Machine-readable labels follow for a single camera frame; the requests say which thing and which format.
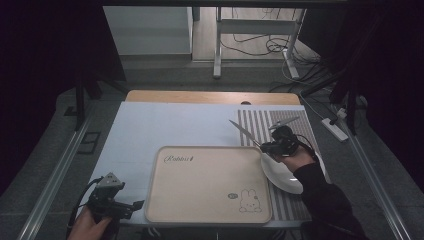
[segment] black sleeve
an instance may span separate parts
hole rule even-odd
[[[350,201],[339,187],[327,183],[319,164],[305,165],[294,176],[303,185],[302,200],[312,216],[303,225],[312,239],[367,239]]]

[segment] wooden table edge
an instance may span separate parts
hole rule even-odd
[[[172,102],[253,105],[300,105],[294,93],[132,90],[126,102]]]

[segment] vertical pole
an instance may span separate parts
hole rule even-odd
[[[216,8],[216,45],[215,60],[213,65],[213,78],[221,77],[221,8]]]
[[[296,43],[297,35],[299,34],[300,27],[302,26],[304,16],[305,9],[301,9],[300,13],[296,17],[293,33],[290,35],[289,43],[287,44],[287,59],[292,59],[294,44]]]
[[[292,34],[290,35],[289,42],[287,44],[287,49],[283,50],[284,59],[289,69],[290,76],[293,79],[299,78],[299,73],[297,72],[296,67],[293,62],[293,48],[297,40],[297,35],[299,34],[300,27],[302,26],[303,17],[305,16],[305,9],[300,10],[300,14],[297,15]]]

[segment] cutting board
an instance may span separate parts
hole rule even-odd
[[[256,147],[162,147],[145,215],[151,222],[265,223],[268,181]]]

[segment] human hand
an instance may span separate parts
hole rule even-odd
[[[99,240],[111,221],[112,218],[107,217],[96,223],[90,209],[84,206],[72,227],[68,240]]]
[[[295,172],[298,168],[315,162],[308,151],[302,146],[297,148],[293,156],[283,157],[274,155],[273,157],[277,162],[284,163],[290,172]]]

